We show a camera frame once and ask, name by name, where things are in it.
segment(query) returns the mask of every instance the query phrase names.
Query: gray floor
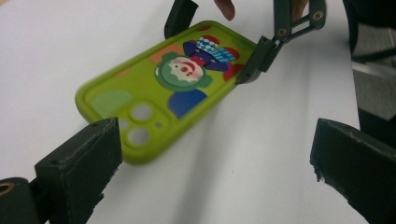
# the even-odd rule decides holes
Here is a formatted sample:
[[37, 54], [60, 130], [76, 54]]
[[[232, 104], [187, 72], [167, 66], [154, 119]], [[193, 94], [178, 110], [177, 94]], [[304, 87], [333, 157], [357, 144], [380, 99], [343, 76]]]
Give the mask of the gray floor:
[[[360, 25], [354, 56], [394, 48], [396, 32]], [[396, 57], [372, 63], [353, 63], [358, 107], [382, 119], [396, 115]]]

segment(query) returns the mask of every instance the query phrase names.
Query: cartoon character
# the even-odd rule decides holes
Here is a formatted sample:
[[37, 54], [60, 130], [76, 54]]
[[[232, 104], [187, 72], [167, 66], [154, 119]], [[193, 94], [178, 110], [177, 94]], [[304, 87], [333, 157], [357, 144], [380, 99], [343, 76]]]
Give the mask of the cartoon character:
[[198, 88], [207, 88], [212, 77], [207, 70], [223, 72], [224, 81], [236, 74], [242, 65], [233, 65], [239, 53], [232, 48], [218, 49], [219, 41], [211, 35], [203, 35], [198, 41], [183, 43], [185, 55], [168, 52], [157, 64], [155, 77], [165, 88], [175, 91], [168, 107], [181, 119], [206, 98]]

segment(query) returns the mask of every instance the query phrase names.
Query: phone case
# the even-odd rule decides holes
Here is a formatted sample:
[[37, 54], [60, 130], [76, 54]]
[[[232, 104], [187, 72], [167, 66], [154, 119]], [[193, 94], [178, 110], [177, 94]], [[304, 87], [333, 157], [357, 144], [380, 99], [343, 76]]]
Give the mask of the phone case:
[[255, 46], [202, 21], [85, 84], [76, 105], [89, 122], [119, 118], [125, 161], [151, 161], [235, 87]]

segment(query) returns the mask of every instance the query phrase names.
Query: human hand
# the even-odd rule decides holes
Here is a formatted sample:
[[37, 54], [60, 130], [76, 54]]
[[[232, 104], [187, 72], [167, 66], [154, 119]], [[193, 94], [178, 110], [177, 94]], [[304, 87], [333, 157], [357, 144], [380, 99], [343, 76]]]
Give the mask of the human hand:
[[[233, 6], [232, 0], [215, 0], [216, 5], [220, 9], [224, 17], [231, 21], [235, 16], [235, 7]], [[303, 15], [304, 9], [308, 0], [291, 0], [291, 19], [297, 21]]]

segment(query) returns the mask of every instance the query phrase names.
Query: white tabletop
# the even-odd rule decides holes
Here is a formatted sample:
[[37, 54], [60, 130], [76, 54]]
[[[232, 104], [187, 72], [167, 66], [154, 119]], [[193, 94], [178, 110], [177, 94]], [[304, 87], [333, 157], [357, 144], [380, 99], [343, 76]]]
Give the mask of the white tabletop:
[[[193, 24], [219, 21], [256, 42], [272, 37], [272, 1], [212, 0]], [[163, 41], [171, 0], [22, 1], [0, 6], [0, 179], [34, 165], [87, 122], [86, 81]], [[309, 154], [318, 118], [359, 127], [342, 1], [325, 28], [286, 45], [269, 72], [238, 86], [158, 160], [122, 164], [89, 223], [366, 223], [318, 183]]]

